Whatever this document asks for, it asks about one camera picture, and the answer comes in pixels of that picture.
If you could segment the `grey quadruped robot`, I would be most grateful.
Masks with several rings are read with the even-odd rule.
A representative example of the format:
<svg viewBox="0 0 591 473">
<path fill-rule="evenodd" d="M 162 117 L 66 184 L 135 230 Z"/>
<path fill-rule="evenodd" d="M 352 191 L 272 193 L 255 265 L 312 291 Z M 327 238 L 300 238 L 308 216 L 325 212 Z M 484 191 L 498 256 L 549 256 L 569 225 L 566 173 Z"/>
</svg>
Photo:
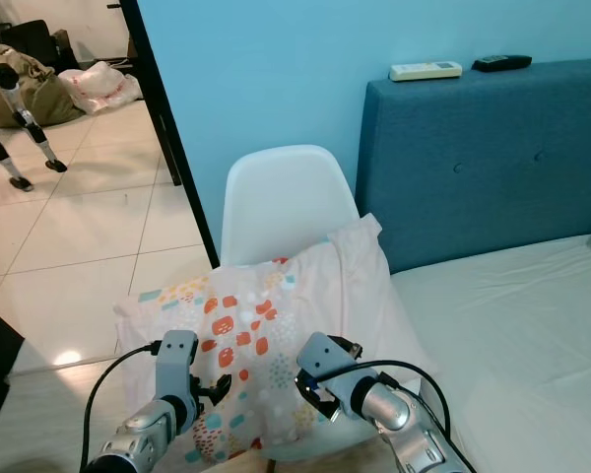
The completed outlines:
<svg viewBox="0 0 591 473">
<path fill-rule="evenodd" d="M 51 145 L 48 143 L 47 136 L 44 134 L 43 127 L 35 121 L 33 113 L 29 109 L 26 109 L 24 105 L 24 100 L 22 100 L 20 92 L 20 76 L 18 76 L 15 69 L 6 63 L 0 63 L 0 92 L 2 92 L 4 103 L 11 109 L 12 116 L 15 118 L 17 125 L 27 132 L 27 135 L 34 140 L 34 143 L 43 152 L 46 158 L 44 166 L 56 172 L 65 172 L 67 170 L 66 164 L 60 161 L 55 152 L 53 152 Z M 26 180 L 25 176 L 17 170 L 15 163 L 11 159 L 11 155 L 9 155 L 2 143 L 0 143 L 0 167 L 5 169 L 9 174 L 9 184 L 22 190 L 22 192 L 31 192 L 33 184 L 29 180 Z"/>
</svg>

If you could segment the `white remote control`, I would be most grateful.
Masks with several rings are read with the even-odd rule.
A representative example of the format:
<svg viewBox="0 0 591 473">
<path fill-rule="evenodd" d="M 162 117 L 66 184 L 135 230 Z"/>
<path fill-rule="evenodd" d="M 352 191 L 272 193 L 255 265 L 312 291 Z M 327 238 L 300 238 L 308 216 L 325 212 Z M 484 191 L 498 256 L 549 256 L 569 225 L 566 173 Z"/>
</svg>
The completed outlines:
<svg viewBox="0 0 591 473">
<path fill-rule="evenodd" d="M 463 75 L 465 68 L 453 60 L 439 62 L 395 64 L 390 67 L 389 75 L 393 82 L 410 82 L 424 80 L 449 80 Z"/>
</svg>

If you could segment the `olive fabric bag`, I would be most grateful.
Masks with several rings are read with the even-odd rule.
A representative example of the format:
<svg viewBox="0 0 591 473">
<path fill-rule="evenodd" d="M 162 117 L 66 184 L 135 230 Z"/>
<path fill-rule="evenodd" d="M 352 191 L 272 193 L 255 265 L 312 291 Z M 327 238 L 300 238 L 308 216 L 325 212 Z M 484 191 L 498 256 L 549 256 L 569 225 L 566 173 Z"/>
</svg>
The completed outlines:
<svg viewBox="0 0 591 473">
<path fill-rule="evenodd" d="M 33 114 L 40 126 L 60 125 L 87 114 L 76 107 L 55 69 L 43 66 L 38 59 L 13 49 L 12 46 L 0 45 L 0 64 L 7 64 L 15 69 L 21 103 Z M 0 129 L 13 129 L 17 126 L 12 109 L 4 102 L 0 89 Z"/>
</svg>

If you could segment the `blue upholstered headboard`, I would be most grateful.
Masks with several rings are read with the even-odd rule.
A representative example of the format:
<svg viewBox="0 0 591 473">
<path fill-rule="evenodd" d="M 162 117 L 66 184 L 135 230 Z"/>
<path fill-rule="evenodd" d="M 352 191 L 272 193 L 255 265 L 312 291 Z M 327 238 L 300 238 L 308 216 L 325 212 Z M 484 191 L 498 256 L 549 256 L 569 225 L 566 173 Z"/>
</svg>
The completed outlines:
<svg viewBox="0 0 591 473">
<path fill-rule="evenodd" d="M 355 198 L 394 272 L 591 234 L 591 59 L 371 82 Z"/>
</svg>

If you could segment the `white bed mattress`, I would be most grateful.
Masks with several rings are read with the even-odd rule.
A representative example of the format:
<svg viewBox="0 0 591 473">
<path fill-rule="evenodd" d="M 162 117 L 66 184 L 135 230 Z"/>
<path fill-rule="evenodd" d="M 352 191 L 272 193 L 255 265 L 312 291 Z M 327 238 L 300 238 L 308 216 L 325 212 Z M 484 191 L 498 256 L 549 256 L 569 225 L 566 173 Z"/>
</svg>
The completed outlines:
<svg viewBox="0 0 591 473">
<path fill-rule="evenodd" d="M 330 312 L 371 359 L 433 373 L 480 473 L 591 473 L 591 231 L 382 235 L 384 299 Z"/>
</svg>

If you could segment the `white plastic bag red print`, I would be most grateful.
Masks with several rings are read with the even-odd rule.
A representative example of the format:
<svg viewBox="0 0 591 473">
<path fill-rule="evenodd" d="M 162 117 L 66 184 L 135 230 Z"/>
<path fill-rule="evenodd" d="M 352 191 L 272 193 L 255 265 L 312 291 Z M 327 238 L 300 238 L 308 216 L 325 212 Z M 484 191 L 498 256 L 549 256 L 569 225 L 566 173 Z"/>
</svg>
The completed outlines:
<svg viewBox="0 0 591 473">
<path fill-rule="evenodd" d="M 137 78 L 106 62 L 94 63 L 88 69 L 66 69 L 58 73 L 58 81 L 75 107 L 87 114 L 110 111 L 143 98 Z"/>
</svg>

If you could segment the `black door frame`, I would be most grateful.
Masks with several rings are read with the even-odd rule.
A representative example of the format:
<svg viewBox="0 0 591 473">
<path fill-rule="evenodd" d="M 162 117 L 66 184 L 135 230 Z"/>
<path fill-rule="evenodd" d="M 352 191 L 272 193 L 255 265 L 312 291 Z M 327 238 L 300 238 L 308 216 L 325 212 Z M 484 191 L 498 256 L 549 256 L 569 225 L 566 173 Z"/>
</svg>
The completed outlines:
<svg viewBox="0 0 591 473">
<path fill-rule="evenodd" d="M 146 32 L 147 44 L 150 45 L 150 57 L 153 60 L 153 63 L 156 64 L 156 67 L 158 69 L 158 77 L 160 77 L 161 85 L 164 86 L 164 78 L 162 78 L 160 68 L 158 68 L 157 60 L 155 57 L 155 51 L 152 49 L 150 41 L 150 35 L 147 32 L 146 26 L 144 26 L 142 10 L 141 18 L 143 22 L 144 32 Z M 218 253 L 218 249 L 216 248 L 215 241 L 213 240 L 213 235 L 211 235 L 210 233 L 210 227 L 209 225 L 207 225 L 204 204 L 202 204 L 200 197 L 198 197 L 198 189 L 195 185 L 195 179 L 193 179 L 193 174 L 187 161 L 186 149 L 184 149 L 181 140 L 181 135 L 179 135 L 177 126 L 175 126 L 172 107 L 170 107 L 170 102 L 168 96 L 166 95 L 165 86 L 164 97 L 166 98 L 166 109 L 164 110 L 164 123 L 166 126 L 166 131 L 168 131 L 170 144 L 172 144 L 173 152 L 175 153 L 175 163 L 177 164 L 179 172 L 181 172 L 181 186 L 184 190 L 184 193 L 186 193 L 187 195 L 187 201 L 189 203 L 189 207 L 191 207 L 192 215 L 193 217 L 195 217 L 198 234 L 200 234 L 202 244 L 204 244 L 207 260 L 209 260 L 211 267 L 213 267 L 213 269 L 216 269 L 216 267 L 221 266 L 220 255 Z"/>
</svg>

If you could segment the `dark wooden table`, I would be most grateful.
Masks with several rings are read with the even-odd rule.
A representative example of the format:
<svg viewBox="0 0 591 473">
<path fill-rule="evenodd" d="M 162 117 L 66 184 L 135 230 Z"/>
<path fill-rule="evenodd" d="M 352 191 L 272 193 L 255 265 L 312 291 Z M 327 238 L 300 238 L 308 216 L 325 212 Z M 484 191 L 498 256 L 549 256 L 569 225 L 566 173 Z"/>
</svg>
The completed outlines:
<svg viewBox="0 0 591 473">
<path fill-rule="evenodd" d="M 179 186 L 182 184 L 181 172 L 175 163 L 175 153 L 164 123 L 164 110 L 166 109 L 164 86 L 161 85 L 160 77 L 158 77 L 156 64 L 150 57 L 150 45 L 147 44 L 138 0 L 106 0 L 106 8 L 115 10 L 123 18 L 126 34 L 128 34 L 126 58 L 133 63 L 133 75 L 137 78 L 138 85 L 141 86 L 144 103 L 150 114 L 158 145 L 161 146 L 162 154 L 164 154 L 164 163 L 170 183 Z"/>
</svg>

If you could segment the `white plastic shell chair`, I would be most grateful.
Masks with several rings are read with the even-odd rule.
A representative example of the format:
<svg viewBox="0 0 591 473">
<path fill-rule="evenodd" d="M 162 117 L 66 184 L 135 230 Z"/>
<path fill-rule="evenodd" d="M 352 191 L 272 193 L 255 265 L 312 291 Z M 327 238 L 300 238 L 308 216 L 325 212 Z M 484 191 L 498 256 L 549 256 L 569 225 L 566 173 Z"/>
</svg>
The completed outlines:
<svg viewBox="0 0 591 473">
<path fill-rule="evenodd" d="M 323 146 L 247 154 L 228 172 L 220 261 L 245 266 L 295 256 L 359 217 L 339 162 Z"/>
</svg>

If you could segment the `black bag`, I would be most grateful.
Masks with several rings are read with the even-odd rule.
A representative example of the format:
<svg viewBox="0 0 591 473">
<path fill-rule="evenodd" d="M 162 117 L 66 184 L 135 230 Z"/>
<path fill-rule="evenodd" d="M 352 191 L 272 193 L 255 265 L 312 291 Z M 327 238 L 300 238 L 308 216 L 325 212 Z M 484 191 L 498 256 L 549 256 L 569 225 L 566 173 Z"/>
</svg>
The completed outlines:
<svg viewBox="0 0 591 473">
<path fill-rule="evenodd" d="M 56 73 L 79 68 L 69 33 L 65 29 L 50 32 L 44 20 L 31 20 L 3 29 L 0 31 L 0 43 L 37 59 Z"/>
</svg>

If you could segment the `black remote control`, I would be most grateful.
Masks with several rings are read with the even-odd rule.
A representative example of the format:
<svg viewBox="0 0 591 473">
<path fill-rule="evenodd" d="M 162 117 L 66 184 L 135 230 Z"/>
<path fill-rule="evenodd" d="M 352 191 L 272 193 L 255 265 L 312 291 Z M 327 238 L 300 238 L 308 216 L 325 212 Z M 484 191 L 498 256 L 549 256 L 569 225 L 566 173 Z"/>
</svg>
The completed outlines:
<svg viewBox="0 0 591 473">
<path fill-rule="evenodd" d="M 472 63 L 472 69 L 482 73 L 511 71 L 511 69 L 528 68 L 533 58 L 528 55 L 489 55 Z"/>
</svg>

